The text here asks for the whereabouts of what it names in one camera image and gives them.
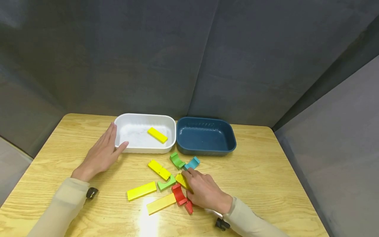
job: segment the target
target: green curved block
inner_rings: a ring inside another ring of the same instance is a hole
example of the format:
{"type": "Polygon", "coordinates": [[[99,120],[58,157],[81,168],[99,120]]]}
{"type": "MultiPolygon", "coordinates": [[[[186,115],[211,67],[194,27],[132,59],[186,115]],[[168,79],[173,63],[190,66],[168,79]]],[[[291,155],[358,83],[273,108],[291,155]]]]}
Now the green curved block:
{"type": "Polygon", "coordinates": [[[180,158],[178,153],[174,152],[170,156],[171,162],[175,165],[175,167],[180,170],[186,163],[184,163],[180,158]]]}
{"type": "Polygon", "coordinates": [[[167,183],[161,183],[160,181],[158,181],[158,188],[159,188],[159,191],[164,191],[165,189],[173,186],[174,184],[176,183],[176,180],[174,178],[173,175],[170,176],[170,179],[167,181],[167,183]]]}

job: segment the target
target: gray backdrop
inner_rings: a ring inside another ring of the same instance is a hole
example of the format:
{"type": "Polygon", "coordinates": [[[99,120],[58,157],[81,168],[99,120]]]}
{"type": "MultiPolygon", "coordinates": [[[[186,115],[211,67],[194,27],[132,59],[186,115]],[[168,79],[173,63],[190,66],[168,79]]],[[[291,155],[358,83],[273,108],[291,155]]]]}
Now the gray backdrop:
{"type": "Polygon", "coordinates": [[[0,135],[34,156],[66,113],[272,127],[378,14],[374,0],[3,0],[0,135]]]}
{"type": "Polygon", "coordinates": [[[220,1],[189,115],[272,127],[378,15],[379,1],[220,1]]]}
{"type": "Polygon", "coordinates": [[[275,132],[335,236],[379,236],[378,90],[379,56],[275,132]]]}

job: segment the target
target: red curved block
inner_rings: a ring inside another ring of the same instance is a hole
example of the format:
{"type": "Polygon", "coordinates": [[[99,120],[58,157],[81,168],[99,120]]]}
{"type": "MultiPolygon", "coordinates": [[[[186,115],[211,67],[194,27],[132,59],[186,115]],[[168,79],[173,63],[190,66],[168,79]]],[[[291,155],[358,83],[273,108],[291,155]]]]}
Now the red curved block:
{"type": "Polygon", "coordinates": [[[192,214],[193,213],[193,209],[192,209],[192,202],[189,200],[188,203],[184,206],[188,212],[188,214],[192,214]]]}
{"type": "Polygon", "coordinates": [[[181,206],[188,201],[188,199],[184,196],[184,194],[182,192],[182,188],[181,188],[180,184],[176,184],[176,185],[172,186],[171,190],[174,193],[174,196],[175,196],[176,202],[178,203],[178,206],[181,206]]]}

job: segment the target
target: yellow rectangular block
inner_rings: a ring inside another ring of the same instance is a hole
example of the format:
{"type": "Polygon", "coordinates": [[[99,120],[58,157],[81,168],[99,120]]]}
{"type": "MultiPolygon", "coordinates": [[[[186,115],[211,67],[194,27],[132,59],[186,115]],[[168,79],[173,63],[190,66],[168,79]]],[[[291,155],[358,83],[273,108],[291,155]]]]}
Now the yellow rectangular block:
{"type": "Polygon", "coordinates": [[[155,160],[151,160],[147,166],[152,169],[154,172],[156,172],[157,174],[159,174],[159,171],[161,171],[161,169],[163,168],[158,162],[156,162],[155,160]]]}
{"type": "Polygon", "coordinates": [[[162,210],[163,208],[168,207],[169,205],[172,205],[176,203],[176,199],[174,194],[169,194],[167,196],[164,196],[163,198],[160,198],[158,200],[155,200],[149,204],[146,205],[147,212],[149,215],[156,213],[159,210],[162,210]]]}
{"type": "Polygon", "coordinates": [[[185,188],[185,189],[187,189],[187,190],[189,190],[189,191],[192,191],[191,187],[190,187],[190,186],[188,185],[188,183],[187,183],[186,178],[184,178],[184,176],[183,176],[182,174],[178,174],[178,175],[175,177],[175,179],[176,179],[176,181],[177,181],[178,183],[180,183],[180,184],[183,186],[183,188],[185,188]]]}
{"type": "Polygon", "coordinates": [[[171,173],[166,170],[165,168],[162,168],[160,171],[159,171],[159,176],[164,179],[164,180],[168,180],[170,178],[170,175],[171,173]]]}
{"type": "Polygon", "coordinates": [[[131,189],[127,192],[128,200],[132,201],[134,199],[145,196],[149,193],[153,193],[156,190],[157,190],[157,187],[155,185],[155,182],[151,182],[151,183],[139,186],[138,188],[131,189]]]}
{"type": "Polygon", "coordinates": [[[168,139],[165,135],[161,134],[158,130],[156,130],[153,127],[151,127],[147,132],[161,143],[165,143],[168,139]]]}
{"type": "Polygon", "coordinates": [[[162,179],[167,181],[170,178],[171,173],[167,171],[163,166],[161,166],[158,162],[155,160],[151,160],[149,164],[147,164],[150,169],[152,169],[154,172],[157,173],[162,179]]]}

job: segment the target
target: beige sleeve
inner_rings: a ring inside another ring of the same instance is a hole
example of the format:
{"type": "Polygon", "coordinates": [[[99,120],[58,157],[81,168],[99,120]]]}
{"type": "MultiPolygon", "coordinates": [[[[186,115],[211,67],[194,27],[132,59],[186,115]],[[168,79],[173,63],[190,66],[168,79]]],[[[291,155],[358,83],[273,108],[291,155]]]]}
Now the beige sleeve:
{"type": "Polygon", "coordinates": [[[233,204],[223,219],[230,227],[243,237],[287,237],[285,233],[257,217],[241,200],[233,197],[233,204]]]}
{"type": "Polygon", "coordinates": [[[88,188],[89,183],[67,178],[27,236],[64,236],[69,224],[82,209],[88,188]]]}

